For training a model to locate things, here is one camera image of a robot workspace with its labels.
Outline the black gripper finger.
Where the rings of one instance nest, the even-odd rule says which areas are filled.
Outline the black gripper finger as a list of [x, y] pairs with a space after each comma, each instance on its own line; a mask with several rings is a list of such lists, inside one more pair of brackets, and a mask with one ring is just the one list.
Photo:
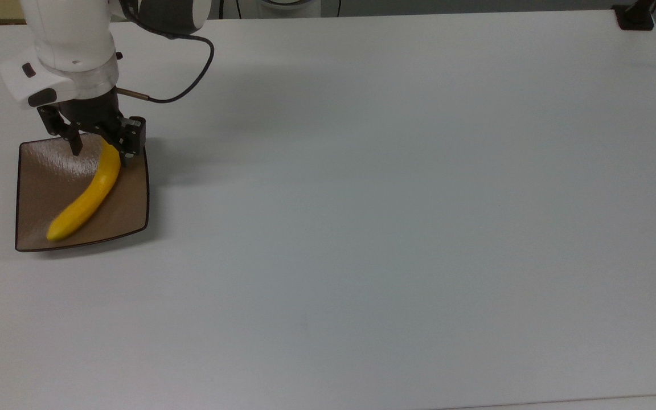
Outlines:
[[80, 137], [80, 127], [75, 122], [66, 122], [59, 109], [52, 105], [44, 105], [36, 109], [45, 130], [53, 137], [60, 137], [70, 146], [71, 154], [79, 156], [83, 149]]
[[109, 133], [109, 143], [117, 150], [122, 167], [142, 155], [145, 140], [146, 119], [138, 116], [118, 117], [117, 126]]

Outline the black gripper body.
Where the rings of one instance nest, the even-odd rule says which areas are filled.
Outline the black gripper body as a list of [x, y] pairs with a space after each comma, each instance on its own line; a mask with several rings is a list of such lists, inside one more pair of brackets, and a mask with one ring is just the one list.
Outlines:
[[65, 136], [76, 132], [98, 133], [112, 140], [122, 125], [117, 88], [91, 99], [72, 99], [55, 104], [58, 112], [69, 122]]

